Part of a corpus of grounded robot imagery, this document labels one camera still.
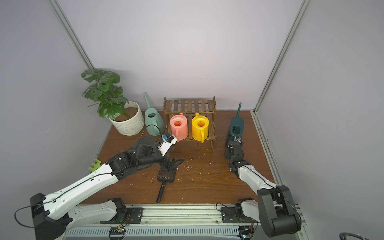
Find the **dark green watering can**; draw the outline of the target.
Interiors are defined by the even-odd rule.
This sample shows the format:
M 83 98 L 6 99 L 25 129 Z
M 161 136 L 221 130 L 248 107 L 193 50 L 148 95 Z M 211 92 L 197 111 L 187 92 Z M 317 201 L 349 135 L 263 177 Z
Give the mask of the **dark green watering can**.
M 241 107 L 242 103 L 239 102 L 237 114 L 231 119 L 230 122 L 227 133 L 227 145 L 231 145 L 233 142 L 242 142 L 245 130 L 245 120 L 240 116 Z

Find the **light green watering can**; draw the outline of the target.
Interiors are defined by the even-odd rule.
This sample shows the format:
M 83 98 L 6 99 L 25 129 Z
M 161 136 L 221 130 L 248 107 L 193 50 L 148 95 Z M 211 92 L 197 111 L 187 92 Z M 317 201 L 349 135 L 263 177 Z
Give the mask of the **light green watering can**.
M 147 93 L 144 93 L 147 110 L 145 111 L 146 130 L 151 136 L 159 136 L 165 131 L 165 123 L 160 113 L 150 106 Z

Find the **pink small watering can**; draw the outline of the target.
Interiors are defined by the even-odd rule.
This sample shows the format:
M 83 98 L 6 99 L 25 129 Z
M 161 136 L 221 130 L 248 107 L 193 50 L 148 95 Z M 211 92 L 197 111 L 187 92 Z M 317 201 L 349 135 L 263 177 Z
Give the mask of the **pink small watering can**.
M 183 114 L 178 114 L 170 119 L 172 135 L 180 142 L 188 136 L 188 120 Z

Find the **yellow small watering can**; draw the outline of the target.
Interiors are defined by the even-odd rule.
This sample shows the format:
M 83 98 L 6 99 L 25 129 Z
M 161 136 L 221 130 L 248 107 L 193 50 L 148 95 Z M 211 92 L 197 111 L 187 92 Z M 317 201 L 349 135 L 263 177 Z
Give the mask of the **yellow small watering can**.
M 193 117 L 192 124 L 192 137 L 194 140 L 204 143 L 208 137 L 209 132 L 209 119 L 198 113 Z

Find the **brown wooden slatted shelf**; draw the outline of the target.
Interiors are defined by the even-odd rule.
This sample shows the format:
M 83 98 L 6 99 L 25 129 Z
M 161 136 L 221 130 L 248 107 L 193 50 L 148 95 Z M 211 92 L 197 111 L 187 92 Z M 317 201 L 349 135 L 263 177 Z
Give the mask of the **brown wooden slatted shelf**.
M 217 139 L 215 129 L 215 113 L 217 110 L 216 98 L 204 100 L 204 99 L 186 99 L 186 100 L 168 100 L 164 97 L 163 112 L 166 117 L 166 130 L 172 132 L 170 126 L 170 119 L 175 115 L 183 114 L 188 120 L 188 136 L 185 141 L 194 141 L 192 136 L 192 120 L 199 114 L 209 120 L 208 136 L 205 142 L 208 141 L 211 144 L 211 149 L 214 149 Z

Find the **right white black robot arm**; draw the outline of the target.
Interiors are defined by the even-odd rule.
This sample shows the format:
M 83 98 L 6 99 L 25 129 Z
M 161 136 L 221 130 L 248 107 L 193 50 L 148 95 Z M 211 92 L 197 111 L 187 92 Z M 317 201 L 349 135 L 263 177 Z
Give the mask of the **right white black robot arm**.
M 239 215 L 260 223 L 270 238 L 299 232 L 302 219 L 290 189 L 285 185 L 276 185 L 260 174 L 244 159 L 242 146 L 242 142 L 227 140 L 225 158 L 229 160 L 230 171 L 257 194 L 258 200 L 243 199 L 237 202 Z

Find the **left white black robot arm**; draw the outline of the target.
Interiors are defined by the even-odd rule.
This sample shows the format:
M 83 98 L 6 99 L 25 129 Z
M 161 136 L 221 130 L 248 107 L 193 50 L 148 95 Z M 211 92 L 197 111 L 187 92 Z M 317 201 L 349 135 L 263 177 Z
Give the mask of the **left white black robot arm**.
M 158 143 L 151 136 L 139 138 L 133 147 L 110 158 L 106 163 L 94 164 L 93 172 L 57 192 L 38 193 L 30 198 L 33 226 L 37 240 L 59 240 L 63 234 L 78 226 L 99 222 L 101 224 L 125 224 L 132 217 L 120 198 L 90 206 L 79 204 L 130 175 L 160 165 L 163 170 L 174 170 L 183 159 L 170 159 L 167 153 L 179 140 L 162 135 Z

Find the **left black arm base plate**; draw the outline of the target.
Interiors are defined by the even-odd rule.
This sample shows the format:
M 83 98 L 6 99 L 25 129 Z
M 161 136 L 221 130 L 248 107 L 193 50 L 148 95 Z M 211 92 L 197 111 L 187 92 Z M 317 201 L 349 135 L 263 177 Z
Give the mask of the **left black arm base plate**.
M 100 224 L 140 224 L 144 208 L 118 209 L 117 214 L 109 221 L 100 221 Z

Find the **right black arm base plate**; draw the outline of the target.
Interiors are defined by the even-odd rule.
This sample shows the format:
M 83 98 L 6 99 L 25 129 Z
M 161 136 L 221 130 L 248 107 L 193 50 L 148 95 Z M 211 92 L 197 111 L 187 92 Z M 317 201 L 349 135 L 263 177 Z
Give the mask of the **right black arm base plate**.
M 235 207 L 220 208 L 222 222 L 225 224 L 251 224 L 254 220 L 237 213 Z

